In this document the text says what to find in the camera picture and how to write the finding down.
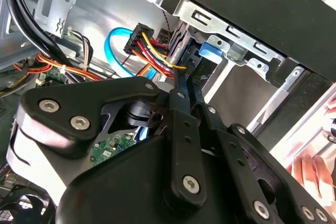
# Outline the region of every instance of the human hand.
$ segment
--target human hand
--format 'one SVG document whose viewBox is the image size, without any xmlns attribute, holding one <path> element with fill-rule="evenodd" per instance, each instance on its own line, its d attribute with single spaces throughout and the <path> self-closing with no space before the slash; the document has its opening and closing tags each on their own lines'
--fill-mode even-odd
<svg viewBox="0 0 336 224">
<path fill-rule="evenodd" d="M 336 212 L 333 181 L 323 158 L 296 157 L 287 171 L 331 215 Z"/>
</svg>

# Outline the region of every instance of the mounting hole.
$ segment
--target mounting hole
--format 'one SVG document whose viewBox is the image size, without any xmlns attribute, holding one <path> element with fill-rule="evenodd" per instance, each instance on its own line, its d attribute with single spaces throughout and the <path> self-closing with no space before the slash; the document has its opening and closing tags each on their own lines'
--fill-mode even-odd
<svg viewBox="0 0 336 224">
<path fill-rule="evenodd" d="M 184 139 L 185 139 L 188 143 L 191 143 L 191 138 L 190 138 L 190 137 L 185 136 Z"/>
<path fill-rule="evenodd" d="M 163 115 L 161 115 L 161 114 L 153 115 L 152 121 L 154 123 L 157 123 L 157 122 L 162 121 L 162 120 L 163 120 Z"/>
<path fill-rule="evenodd" d="M 241 165 L 241 166 L 245 166 L 244 162 L 241 161 L 240 159 L 237 159 L 237 161 L 238 161 L 238 164 L 239 164 L 239 165 Z"/>
</svg>

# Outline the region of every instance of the bolt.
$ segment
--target bolt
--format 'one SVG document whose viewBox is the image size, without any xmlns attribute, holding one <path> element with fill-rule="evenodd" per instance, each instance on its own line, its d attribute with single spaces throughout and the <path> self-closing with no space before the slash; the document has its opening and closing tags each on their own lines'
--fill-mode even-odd
<svg viewBox="0 0 336 224">
<path fill-rule="evenodd" d="M 185 176 L 183 178 L 183 186 L 191 194 L 198 194 L 200 192 L 200 185 L 197 180 L 192 176 Z"/>
<path fill-rule="evenodd" d="M 269 211 L 268 209 L 265 207 L 265 205 L 263 203 L 261 203 L 260 201 L 254 201 L 253 202 L 253 206 L 254 209 L 257 211 L 257 213 L 265 220 L 269 219 Z"/>
<path fill-rule="evenodd" d="M 59 110 L 59 104 L 53 100 L 43 100 L 39 103 L 39 107 L 48 113 L 54 113 Z"/>
<path fill-rule="evenodd" d="M 145 86 L 146 86 L 146 88 L 148 88 L 150 90 L 154 89 L 154 87 L 151 84 L 149 84 L 149 83 L 146 83 Z"/>
<path fill-rule="evenodd" d="M 90 121 L 83 116 L 75 116 L 70 123 L 78 131 L 85 131 L 90 127 Z"/>
<path fill-rule="evenodd" d="M 182 94 L 182 93 L 180 93 L 180 92 L 178 92 L 177 95 L 178 95 L 179 97 L 181 97 L 181 98 L 185 98 L 184 94 Z"/>
<path fill-rule="evenodd" d="M 328 222 L 328 218 L 326 217 L 326 215 L 324 214 L 324 212 L 322 212 L 318 208 L 315 208 L 315 211 L 316 211 L 318 217 L 320 217 L 321 220 L 323 220 L 324 222 Z"/>
<path fill-rule="evenodd" d="M 308 219 L 315 220 L 314 215 L 307 207 L 301 207 L 301 209 Z"/>
<path fill-rule="evenodd" d="M 208 107 L 209 111 L 213 114 L 216 114 L 216 110 L 213 107 Z"/>
<path fill-rule="evenodd" d="M 293 76 L 298 76 L 300 73 L 301 73 L 300 70 L 295 70 L 295 71 L 293 72 Z"/>
<path fill-rule="evenodd" d="M 238 127 L 237 129 L 239 132 L 241 132 L 241 134 L 245 134 L 245 130 L 242 127 Z"/>
</svg>

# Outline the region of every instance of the green circuit board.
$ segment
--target green circuit board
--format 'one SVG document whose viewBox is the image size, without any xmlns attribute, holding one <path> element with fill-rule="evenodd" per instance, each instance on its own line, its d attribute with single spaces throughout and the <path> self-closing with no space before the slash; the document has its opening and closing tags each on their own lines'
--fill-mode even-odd
<svg viewBox="0 0 336 224">
<path fill-rule="evenodd" d="M 132 134 L 115 135 L 93 146 L 90 152 L 90 161 L 93 166 L 99 165 L 135 143 Z"/>
<path fill-rule="evenodd" d="M 53 68 L 49 72 L 46 73 L 47 78 L 53 78 L 61 83 L 65 83 L 66 77 L 64 74 L 60 73 L 60 70 L 58 68 Z"/>
</svg>

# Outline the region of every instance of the black cable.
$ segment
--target black cable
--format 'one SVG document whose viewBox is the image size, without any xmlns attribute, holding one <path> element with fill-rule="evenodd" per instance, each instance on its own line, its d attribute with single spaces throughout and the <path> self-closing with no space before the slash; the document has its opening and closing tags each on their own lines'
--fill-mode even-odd
<svg viewBox="0 0 336 224">
<path fill-rule="evenodd" d="M 59 62 L 62 64 L 66 64 L 72 67 L 70 61 L 67 59 L 65 54 L 59 48 L 59 46 L 40 28 L 40 26 L 35 22 L 33 16 L 31 15 L 26 3 L 24 0 L 16 0 L 17 5 L 21 11 L 24 20 L 28 24 L 28 26 L 32 29 L 32 31 L 40 38 L 42 42 L 44 42 L 48 49 L 59 57 Z"/>
<path fill-rule="evenodd" d="M 41 28 L 35 23 L 32 18 L 26 4 L 23 0 L 6 0 L 7 6 L 9 9 L 9 13 L 11 14 L 12 20 L 21 31 L 21 33 L 35 46 L 37 47 L 45 56 L 54 59 L 55 61 L 66 64 L 68 66 L 72 66 L 70 61 L 66 58 L 64 53 L 59 49 L 57 44 L 48 37 Z M 67 78 L 69 78 L 72 82 L 83 82 L 84 78 L 76 77 L 72 73 L 66 74 Z"/>
</svg>

